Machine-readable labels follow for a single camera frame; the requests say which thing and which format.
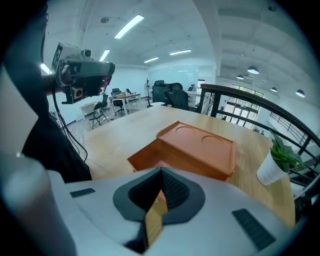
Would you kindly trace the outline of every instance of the office desk chair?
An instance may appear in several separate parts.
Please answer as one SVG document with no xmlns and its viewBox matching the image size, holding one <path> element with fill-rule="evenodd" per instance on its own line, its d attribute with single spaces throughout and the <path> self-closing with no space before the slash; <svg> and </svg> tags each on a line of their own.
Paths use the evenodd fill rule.
<svg viewBox="0 0 320 256">
<path fill-rule="evenodd" d="M 170 92 L 180 92 L 184 89 L 182 84 L 179 82 L 167 83 L 166 86 L 169 87 Z"/>
<path fill-rule="evenodd" d="M 116 97 L 118 94 L 121 94 L 122 91 L 120 91 L 119 88 L 113 88 L 112 89 L 112 92 L 111 92 L 111 96 L 112 97 Z M 122 100 L 116 100 L 116 101 L 113 101 L 113 106 L 114 107 L 119 107 L 120 109 L 117 110 L 116 112 L 114 112 L 114 114 L 116 115 L 118 112 L 120 112 L 120 114 L 122 114 L 122 111 L 124 111 L 124 104 L 122 102 Z"/>
<path fill-rule="evenodd" d="M 166 105 L 169 104 L 169 101 L 165 95 L 165 91 L 168 90 L 167 85 L 164 83 L 159 83 L 152 86 L 152 102 L 163 102 Z"/>
<path fill-rule="evenodd" d="M 108 106 L 108 94 L 103 94 L 102 95 L 102 104 L 101 104 L 101 111 L 104 111 L 107 109 Z"/>
<path fill-rule="evenodd" d="M 165 91 L 164 94 L 173 108 L 195 112 L 194 107 L 189 107 L 188 94 L 185 91 Z"/>
<path fill-rule="evenodd" d="M 97 104 L 95 104 L 94 109 L 93 109 L 93 118 L 90 118 L 89 120 L 92 120 L 92 130 L 94 129 L 94 126 L 96 124 L 99 124 L 101 126 L 105 120 L 107 120 L 107 122 L 109 123 L 109 120 L 107 119 L 107 117 L 105 116 L 105 114 L 102 111 L 102 103 L 101 102 L 98 102 Z"/>
</svg>

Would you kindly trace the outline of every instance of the orange tray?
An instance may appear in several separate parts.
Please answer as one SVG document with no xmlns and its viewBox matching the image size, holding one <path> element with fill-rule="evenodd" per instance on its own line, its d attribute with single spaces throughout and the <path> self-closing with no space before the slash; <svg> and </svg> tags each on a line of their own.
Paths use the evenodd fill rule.
<svg viewBox="0 0 320 256">
<path fill-rule="evenodd" d="M 235 168 L 235 143 L 177 121 L 128 161 L 134 171 L 172 167 L 226 181 Z"/>
</svg>

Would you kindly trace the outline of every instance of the ceiling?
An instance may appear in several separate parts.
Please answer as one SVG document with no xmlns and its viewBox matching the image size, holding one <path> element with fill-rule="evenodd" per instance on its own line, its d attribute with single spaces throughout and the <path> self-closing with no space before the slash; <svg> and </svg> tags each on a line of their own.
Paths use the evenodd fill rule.
<svg viewBox="0 0 320 256">
<path fill-rule="evenodd" d="M 152 67 L 183 58 L 201 58 L 216 65 L 219 77 L 320 107 L 320 72 L 308 40 L 278 5 L 267 0 L 51 0 L 44 59 L 50 66 L 59 42 L 92 50 L 106 61 Z M 115 39 L 137 14 L 144 19 Z M 101 18 L 108 17 L 107 23 Z M 170 56 L 177 50 L 192 52 Z M 144 61 L 159 57 L 149 63 Z M 249 74 L 255 66 L 260 74 Z M 295 91 L 304 90 L 306 98 Z"/>
</svg>

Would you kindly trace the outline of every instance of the metal railing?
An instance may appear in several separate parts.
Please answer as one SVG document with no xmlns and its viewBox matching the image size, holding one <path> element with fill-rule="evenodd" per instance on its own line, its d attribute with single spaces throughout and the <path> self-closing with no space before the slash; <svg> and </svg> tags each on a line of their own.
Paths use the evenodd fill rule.
<svg viewBox="0 0 320 256">
<path fill-rule="evenodd" d="M 271 112 L 270 117 L 275 119 L 277 123 L 279 123 L 281 126 L 283 126 L 295 139 L 296 142 L 298 142 L 300 145 L 303 145 L 307 140 L 307 135 L 299 130 L 295 125 L 284 119 L 278 114 L 275 114 Z"/>
<path fill-rule="evenodd" d="M 211 114 L 210 114 L 211 117 L 215 118 L 217 116 L 217 114 L 222 114 L 225 116 L 238 118 L 240 120 L 251 123 L 251 124 L 256 125 L 258 127 L 261 127 L 263 129 L 272 131 L 274 134 L 282 137 L 283 139 L 285 139 L 288 142 L 292 143 L 293 145 L 297 146 L 299 148 L 299 152 L 298 152 L 299 155 L 301 155 L 303 152 L 308 154 L 314 160 L 314 164 L 312 165 L 314 168 L 318 164 L 320 164 L 320 160 L 318 158 L 316 158 L 312 153 L 310 153 L 306 149 L 308 144 L 311 141 L 312 141 L 312 143 L 316 144 L 320 148 L 320 138 L 318 136 L 316 136 L 315 133 L 312 130 L 310 130 L 310 128 L 308 128 L 304 123 L 302 123 L 298 118 L 296 118 L 294 115 L 292 115 L 291 113 L 289 113 L 288 111 L 286 111 L 282 107 L 274 104 L 273 102 L 271 102 L 269 100 L 266 100 L 265 98 L 256 96 L 256 95 L 248 93 L 246 91 L 242 91 L 242 90 L 238 90 L 238 89 L 234 89 L 234 88 L 226 87 L 226 86 L 203 83 L 203 84 L 201 84 L 201 98 L 200 98 L 199 106 L 197 108 L 198 113 L 202 113 L 202 107 L 203 107 L 204 98 L 205 98 L 206 93 L 214 94 L 212 109 L 211 109 Z M 300 140 L 295 141 L 295 140 L 289 138 L 288 136 L 278 132 L 277 130 L 270 128 L 269 126 L 267 126 L 263 123 L 257 122 L 255 120 L 251 120 L 251 119 L 248 119 L 243 116 L 239 116 L 239 115 L 236 115 L 233 113 L 219 110 L 221 95 L 238 98 L 238 99 L 253 103 L 255 105 L 260 106 L 261 108 L 264 108 L 266 110 L 271 111 L 272 112 L 271 115 L 278 118 L 279 123 L 281 120 L 283 126 L 285 126 L 288 131 L 290 130 L 292 133 L 296 132 L 295 135 L 297 136 L 298 139 L 300 138 Z M 308 184 L 305 184 L 305 186 L 306 186 L 305 189 L 307 189 L 307 188 L 309 189 L 310 184 L 311 183 L 314 184 L 314 179 L 317 180 L 318 179 L 317 177 L 319 176 L 319 174 L 318 174 L 318 172 L 316 172 L 312 168 L 312 166 L 309 166 L 306 163 L 304 163 L 304 166 L 306 169 L 309 170 L 309 172 L 313 176 L 311 178 L 309 177 L 311 182 Z M 294 171 L 294 173 L 297 173 L 298 175 L 300 175 L 302 177 L 306 176 L 305 174 L 301 174 L 298 171 Z"/>
</svg>

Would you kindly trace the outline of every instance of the white pot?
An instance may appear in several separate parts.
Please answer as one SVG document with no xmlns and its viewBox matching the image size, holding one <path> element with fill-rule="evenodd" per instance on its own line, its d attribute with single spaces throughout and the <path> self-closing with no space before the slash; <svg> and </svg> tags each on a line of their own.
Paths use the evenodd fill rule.
<svg viewBox="0 0 320 256">
<path fill-rule="evenodd" d="M 263 163 L 260 165 L 256 175 L 258 180 L 266 186 L 282 179 L 288 174 L 280 169 L 269 152 Z"/>
</svg>

